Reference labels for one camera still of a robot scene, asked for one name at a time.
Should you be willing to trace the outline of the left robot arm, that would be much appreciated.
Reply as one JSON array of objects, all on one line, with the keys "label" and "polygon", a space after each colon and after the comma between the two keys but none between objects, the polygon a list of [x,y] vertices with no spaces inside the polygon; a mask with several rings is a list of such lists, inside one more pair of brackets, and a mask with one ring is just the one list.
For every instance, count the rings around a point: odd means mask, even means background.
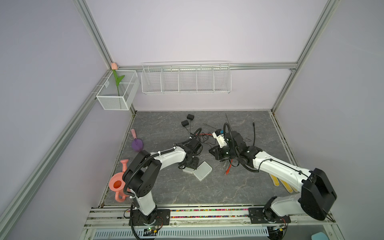
[{"label": "left robot arm", "polygon": [[153,216],[157,211],[152,189],[162,169],[175,164],[181,170],[194,171],[198,168],[198,156],[203,149],[201,133],[202,128],[198,128],[188,140],[174,144],[168,150],[156,153],[142,150],[124,170],[123,193],[133,199],[134,206],[144,218]]}]

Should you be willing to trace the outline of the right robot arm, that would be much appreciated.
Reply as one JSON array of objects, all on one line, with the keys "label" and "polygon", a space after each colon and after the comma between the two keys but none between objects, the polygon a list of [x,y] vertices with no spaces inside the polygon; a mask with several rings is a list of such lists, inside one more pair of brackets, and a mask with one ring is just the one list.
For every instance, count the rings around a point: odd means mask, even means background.
[{"label": "right robot arm", "polygon": [[249,172],[266,172],[297,190],[287,197],[271,197],[262,214],[269,223],[290,215],[306,214],[324,221],[337,199],[337,194],[326,173],[318,168],[308,170],[286,163],[266,151],[248,146],[243,137],[233,131],[229,123],[216,130],[213,138],[218,145],[210,153],[218,161],[236,160]]}]

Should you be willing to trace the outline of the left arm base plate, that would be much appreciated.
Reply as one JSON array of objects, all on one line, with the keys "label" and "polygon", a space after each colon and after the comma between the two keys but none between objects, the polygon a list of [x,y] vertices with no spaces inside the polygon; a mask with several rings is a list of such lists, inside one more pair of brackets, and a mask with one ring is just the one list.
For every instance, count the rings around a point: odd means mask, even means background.
[{"label": "left arm base plate", "polygon": [[131,218],[131,223],[134,226],[152,226],[163,225],[168,226],[171,220],[170,209],[155,209],[148,216],[144,215],[140,210],[134,209]]}]

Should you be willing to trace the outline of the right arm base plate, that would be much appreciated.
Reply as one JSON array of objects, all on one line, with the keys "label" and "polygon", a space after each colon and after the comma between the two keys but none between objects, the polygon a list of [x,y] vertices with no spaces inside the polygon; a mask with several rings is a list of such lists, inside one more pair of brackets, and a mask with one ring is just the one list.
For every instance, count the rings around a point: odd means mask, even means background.
[{"label": "right arm base plate", "polygon": [[289,224],[289,216],[279,217],[270,210],[264,210],[262,207],[248,208],[249,218],[252,224]]}]

